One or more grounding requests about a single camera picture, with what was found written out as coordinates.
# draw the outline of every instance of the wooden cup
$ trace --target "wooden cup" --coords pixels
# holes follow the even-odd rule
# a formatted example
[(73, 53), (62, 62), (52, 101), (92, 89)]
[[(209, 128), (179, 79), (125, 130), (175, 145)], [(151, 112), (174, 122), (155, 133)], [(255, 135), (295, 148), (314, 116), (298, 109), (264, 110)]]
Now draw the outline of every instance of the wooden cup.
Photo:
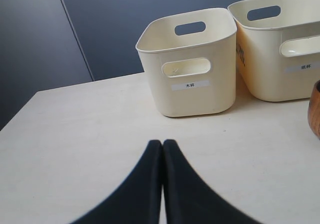
[(308, 108), (308, 122), (311, 130), (320, 138), (320, 80), (315, 83)]

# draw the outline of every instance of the label sticker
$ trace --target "label sticker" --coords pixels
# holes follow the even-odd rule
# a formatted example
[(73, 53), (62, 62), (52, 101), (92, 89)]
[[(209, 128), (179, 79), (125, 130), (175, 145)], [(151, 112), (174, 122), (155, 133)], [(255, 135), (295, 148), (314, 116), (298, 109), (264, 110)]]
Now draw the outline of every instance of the label sticker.
[(191, 88), (200, 88), (210, 86), (209, 80), (197, 81), (197, 82), (189, 82), (189, 83), (179, 83), (171, 85), (171, 89), (173, 91), (183, 90), (183, 89), (191, 89)]
[(320, 68), (320, 62), (315, 62), (315, 63), (308, 63), (300, 66), (293, 66), (293, 67), (288, 67), (285, 69), (285, 73), (292, 73), (292, 72), (298, 72), (298, 71), (305, 71), (309, 69), (315, 69), (315, 68)]

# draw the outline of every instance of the bin handle hole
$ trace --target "bin handle hole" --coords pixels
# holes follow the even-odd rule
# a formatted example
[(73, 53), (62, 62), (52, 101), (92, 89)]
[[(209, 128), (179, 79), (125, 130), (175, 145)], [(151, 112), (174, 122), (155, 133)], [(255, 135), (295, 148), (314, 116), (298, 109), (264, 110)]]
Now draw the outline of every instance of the bin handle hole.
[(204, 22), (194, 22), (194, 23), (187, 23), (178, 25), (175, 27), (174, 32), (176, 35), (186, 35), (190, 33), (200, 33), (206, 29), (206, 25)]
[(264, 18), (277, 17), (280, 13), (281, 8), (278, 5), (274, 5), (250, 10), (246, 17), (249, 21), (255, 21)]

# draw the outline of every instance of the table surface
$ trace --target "table surface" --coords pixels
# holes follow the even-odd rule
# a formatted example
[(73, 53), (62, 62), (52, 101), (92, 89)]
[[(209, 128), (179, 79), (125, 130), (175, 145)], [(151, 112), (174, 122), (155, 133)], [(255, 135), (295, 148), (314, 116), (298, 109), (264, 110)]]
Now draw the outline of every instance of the table surface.
[(117, 188), (150, 139), (170, 138), (257, 220), (318, 224), (320, 142), (308, 103), (257, 100), (239, 76), (232, 108), (185, 118), (156, 110), (143, 73), (38, 92), (0, 132), (0, 223), (73, 221)]

